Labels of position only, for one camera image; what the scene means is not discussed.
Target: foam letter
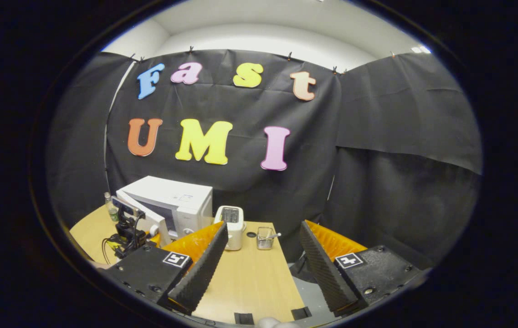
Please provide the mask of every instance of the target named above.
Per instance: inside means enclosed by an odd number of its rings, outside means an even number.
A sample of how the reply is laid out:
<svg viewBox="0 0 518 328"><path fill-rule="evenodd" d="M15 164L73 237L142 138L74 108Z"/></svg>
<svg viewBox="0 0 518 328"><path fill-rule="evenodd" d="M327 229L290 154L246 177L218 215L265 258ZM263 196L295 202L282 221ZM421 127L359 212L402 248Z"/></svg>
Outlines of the foam letter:
<svg viewBox="0 0 518 328"><path fill-rule="evenodd" d="M267 154L265 154L265 160L261 162L261 168L275 171L285 170L287 164L283 161L283 149L285 138L290 135L291 131L282 127L266 127L264 131L267 134Z"/></svg>
<svg viewBox="0 0 518 328"><path fill-rule="evenodd" d="M184 127L184 132L182 132L180 150L176 153L177 159L191 160L190 146L192 146L192 152L196 160L200 160L208 149L208 155L204 157L204 161L207 163L224 165L228 162L228 158L224 154L228 131L232 129L231 123L217 121L206 134L202 133L198 120L187 118L182 120L180 124Z"/></svg>
<svg viewBox="0 0 518 328"><path fill-rule="evenodd" d="M159 118L151 118L148 120L150 130L148 133L148 142L145 146L139 145L139 132L145 121L141 118L134 118L129 121L129 138L127 139L127 148L136 156L148 156L155 148L155 139L157 138L157 128L161 125L162 120Z"/></svg>
<svg viewBox="0 0 518 328"><path fill-rule="evenodd" d="M198 73L202 71L202 65L199 62L187 62L178 67L180 71L176 71L170 77L175 83L183 82L184 84L193 84L198 81Z"/></svg>
<svg viewBox="0 0 518 328"><path fill-rule="evenodd" d="M235 75L232 81L237 87L256 87L261 83L259 73L263 73L263 66L246 62L238 65L236 68L236 74L238 75Z"/></svg>
<svg viewBox="0 0 518 328"><path fill-rule="evenodd" d="M151 95L155 91L155 87L153 84L158 83L159 81L159 71L164 69L163 64L157 64L154 67L146 70L145 72L138 75L139 80L139 95L138 99L143 99L149 95Z"/></svg>
<svg viewBox="0 0 518 328"><path fill-rule="evenodd" d="M309 77L308 72L291 73L290 77L293 81L293 94L301 100L309 101L315 98L313 92L309 92L309 84L315 85L315 79Z"/></svg>

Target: black backdrop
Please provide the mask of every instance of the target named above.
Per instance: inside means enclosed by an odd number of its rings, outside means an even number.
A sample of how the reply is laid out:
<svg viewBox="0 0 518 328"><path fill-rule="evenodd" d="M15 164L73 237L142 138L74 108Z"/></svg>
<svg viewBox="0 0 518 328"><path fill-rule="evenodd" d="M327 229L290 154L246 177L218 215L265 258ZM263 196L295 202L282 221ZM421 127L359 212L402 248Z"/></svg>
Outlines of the black backdrop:
<svg viewBox="0 0 518 328"><path fill-rule="evenodd" d="M185 62L202 64L199 80L171 82ZM263 65L258 87L233 85L243 62ZM138 100L138 75L159 63L165 69L155 91ZM128 58L98 54L53 121L50 190L69 226L103 202L105 168L112 193L148 175L211 185L214 213L220 205L234 205L244 209L246 220L273 222L289 262L302 252L300 222L314 220L368 247L384 243L420 268L431 267L471 216L482 167L479 132L461 88L433 56L384 58L340 75L263 52L170 54L136 62L109 113L127 69ZM314 100L292 93L289 75L298 71L316 79L309 87ZM148 156L128 150L132 118L163 120ZM228 164L175 158L185 118L199 120L203 132L216 121L232 123ZM269 125L291 131L287 170L260 167L267 143L263 129ZM148 130L147 124L140 130L142 145ZM80 186L82 192L75 193ZM62 206L71 201L79 206Z"/></svg>

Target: glass bottle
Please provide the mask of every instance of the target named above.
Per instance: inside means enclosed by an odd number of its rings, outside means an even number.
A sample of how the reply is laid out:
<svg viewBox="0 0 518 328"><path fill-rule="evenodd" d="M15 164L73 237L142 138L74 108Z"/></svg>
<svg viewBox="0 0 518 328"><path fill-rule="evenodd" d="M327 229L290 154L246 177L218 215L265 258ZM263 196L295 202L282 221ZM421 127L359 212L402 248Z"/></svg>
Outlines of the glass bottle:
<svg viewBox="0 0 518 328"><path fill-rule="evenodd" d="M109 217L111 218L111 221L118 222L119 221L119 208L115 207L113 205L113 200L111 199L110 193L105 193L105 205L107 206L107 210L109 211Z"/></svg>

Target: orange letter u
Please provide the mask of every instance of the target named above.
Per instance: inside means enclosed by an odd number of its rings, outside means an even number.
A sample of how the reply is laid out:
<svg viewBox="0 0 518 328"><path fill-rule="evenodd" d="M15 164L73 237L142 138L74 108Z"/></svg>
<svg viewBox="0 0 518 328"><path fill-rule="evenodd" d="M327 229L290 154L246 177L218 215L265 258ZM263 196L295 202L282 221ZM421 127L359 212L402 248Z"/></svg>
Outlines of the orange letter u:
<svg viewBox="0 0 518 328"><path fill-rule="evenodd" d="M150 130L148 133L148 142L145 146L139 145L139 132L145 123L142 118L134 118L129 121L129 138L127 139L127 148L136 156L148 156L155 148L155 139L157 138L157 128L161 125L162 120L159 118L151 118L148 120Z"/></svg>

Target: floor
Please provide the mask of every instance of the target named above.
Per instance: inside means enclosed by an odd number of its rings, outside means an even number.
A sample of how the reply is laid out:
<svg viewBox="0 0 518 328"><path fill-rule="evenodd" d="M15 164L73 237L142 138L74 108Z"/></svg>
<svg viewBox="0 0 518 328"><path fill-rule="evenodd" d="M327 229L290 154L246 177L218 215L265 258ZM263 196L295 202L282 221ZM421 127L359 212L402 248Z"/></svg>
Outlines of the floor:
<svg viewBox="0 0 518 328"><path fill-rule="evenodd" d="M295 323L299 324L301 327L308 328L340 319L334 317L333 313L328 309L328 305L323 298L323 293L317 284L304 282L295 277L293 280L296 283L301 299L303 299L303 303L311 312L311 317L296 320L294 321Z"/></svg>

